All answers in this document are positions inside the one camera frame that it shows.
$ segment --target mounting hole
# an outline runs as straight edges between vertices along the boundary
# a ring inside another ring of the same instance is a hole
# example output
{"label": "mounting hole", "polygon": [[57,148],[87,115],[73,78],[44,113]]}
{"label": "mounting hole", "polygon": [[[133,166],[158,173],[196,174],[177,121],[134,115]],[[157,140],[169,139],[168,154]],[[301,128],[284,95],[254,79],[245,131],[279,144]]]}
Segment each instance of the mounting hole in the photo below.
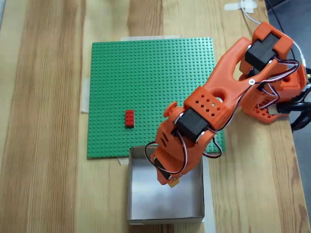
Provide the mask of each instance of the mounting hole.
{"label": "mounting hole", "polygon": [[161,138],[161,142],[166,147],[166,143],[164,142],[164,140],[162,138]]}
{"label": "mounting hole", "polygon": [[291,80],[290,77],[287,76],[287,77],[285,77],[285,78],[283,79],[283,82],[288,83],[290,80]]}

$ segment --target black cable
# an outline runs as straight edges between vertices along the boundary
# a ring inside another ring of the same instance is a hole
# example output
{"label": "black cable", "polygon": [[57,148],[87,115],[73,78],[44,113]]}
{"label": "black cable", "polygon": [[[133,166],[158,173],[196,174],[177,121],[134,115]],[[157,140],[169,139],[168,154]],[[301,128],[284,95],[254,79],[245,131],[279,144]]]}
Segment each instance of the black cable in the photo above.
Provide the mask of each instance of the black cable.
{"label": "black cable", "polygon": [[205,157],[207,157],[207,158],[210,158],[210,159],[217,159],[217,158],[219,158],[219,157],[223,154],[223,150],[222,150],[222,148],[216,143],[215,137],[213,137],[213,143],[215,144],[215,146],[217,146],[217,148],[218,148],[218,150],[219,150],[220,153],[219,153],[218,155],[215,155],[215,156],[208,155],[208,154],[206,154],[206,153],[203,153],[203,155],[204,155]]}
{"label": "black cable", "polygon": [[[273,12],[273,14],[274,14],[276,20],[277,20],[277,23],[279,24],[279,26],[280,26],[280,28],[281,28],[281,31],[285,34],[284,29],[283,29],[283,27],[282,27],[282,25],[281,25],[281,22],[280,22],[280,20],[278,20],[278,17],[276,16],[276,13],[275,13],[275,11],[274,11],[274,9],[273,9],[273,6],[271,5],[271,3],[270,3],[268,0],[265,0],[265,2],[269,4],[269,6],[270,6],[270,8],[271,8],[271,10],[272,10],[272,12]],[[292,52],[292,55],[293,55],[294,60],[296,60],[292,48],[291,48],[291,52]]]}
{"label": "black cable", "polygon": [[[150,146],[151,144],[157,144],[157,143],[156,143],[155,141],[153,141],[153,142],[149,142],[149,143],[145,146],[145,149],[144,149],[145,157],[148,159],[148,161],[149,161],[155,168],[157,168],[157,169],[159,169],[159,170],[163,170],[161,167],[158,167],[157,165],[155,165],[155,164],[151,161],[151,159],[147,156],[147,147]],[[180,169],[179,171],[177,171],[177,172],[168,172],[169,174],[179,174],[179,173],[182,172],[182,170],[185,168],[187,152],[184,150],[184,148],[183,148],[183,152],[184,152],[184,162],[183,162],[183,166],[181,167],[181,169]]]}

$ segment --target screw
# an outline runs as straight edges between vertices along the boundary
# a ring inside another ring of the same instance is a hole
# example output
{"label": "screw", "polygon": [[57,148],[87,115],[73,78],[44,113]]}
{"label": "screw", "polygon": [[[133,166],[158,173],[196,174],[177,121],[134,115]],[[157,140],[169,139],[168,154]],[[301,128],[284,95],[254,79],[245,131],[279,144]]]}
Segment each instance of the screw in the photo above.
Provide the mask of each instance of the screw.
{"label": "screw", "polygon": [[249,83],[250,85],[254,85],[254,84],[255,84],[255,80],[254,80],[254,79],[250,79],[250,80],[248,81],[248,83]]}

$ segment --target floor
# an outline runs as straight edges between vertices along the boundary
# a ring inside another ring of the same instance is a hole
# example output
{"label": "floor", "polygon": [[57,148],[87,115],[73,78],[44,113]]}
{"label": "floor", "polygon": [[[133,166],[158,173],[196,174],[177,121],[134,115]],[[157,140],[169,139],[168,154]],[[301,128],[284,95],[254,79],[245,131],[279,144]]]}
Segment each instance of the floor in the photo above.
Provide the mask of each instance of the floor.
{"label": "floor", "polygon": [[[281,3],[277,1],[274,10],[279,17],[279,20],[284,28],[285,33],[296,41],[304,52],[307,61],[307,67],[311,67],[311,47],[309,45],[311,39],[311,1],[310,0],[285,0]],[[3,16],[5,0],[0,0],[0,28]],[[268,10],[270,23],[279,28],[277,21],[271,10]],[[296,57],[299,57],[298,51],[294,48]],[[311,94],[307,97],[307,101],[311,101]],[[290,119],[293,121],[297,114],[290,114]],[[294,142],[300,168],[301,180],[304,188],[309,222],[311,222],[311,143],[309,137],[311,135],[311,124],[302,130],[294,132]]]}

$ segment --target white tape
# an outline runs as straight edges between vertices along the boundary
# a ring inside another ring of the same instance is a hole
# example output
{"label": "white tape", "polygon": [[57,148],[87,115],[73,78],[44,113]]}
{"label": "white tape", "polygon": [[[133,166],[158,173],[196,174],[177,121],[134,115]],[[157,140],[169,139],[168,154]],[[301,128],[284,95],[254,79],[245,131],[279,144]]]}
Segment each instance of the white tape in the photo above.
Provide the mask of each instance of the white tape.
{"label": "white tape", "polygon": [[129,160],[128,158],[118,158],[118,162],[120,165],[128,165]]}
{"label": "white tape", "polygon": [[82,103],[81,103],[81,112],[88,113],[89,109],[89,85],[90,78],[82,79]]}
{"label": "white tape", "polygon": [[[245,1],[245,4],[248,6],[249,3],[253,2],[253,0],[244,0]],[[245,12],[246,13],[254,13],[254,8],[253,7],[246,7],[245,8]]]}
{"label": "white tape", "polygon": [[[245,8],[246,13],[254,13],[254,9],[257,8],[257,2],[245,0],[245,2],[242,2],[242,6]],[[225,11],[236,11],[239,9],[241,9],[240,2],[225,5]]]}
{"label": "white tape", "polygon": [[121,41],[180,39],[180,35],[126,36]]}

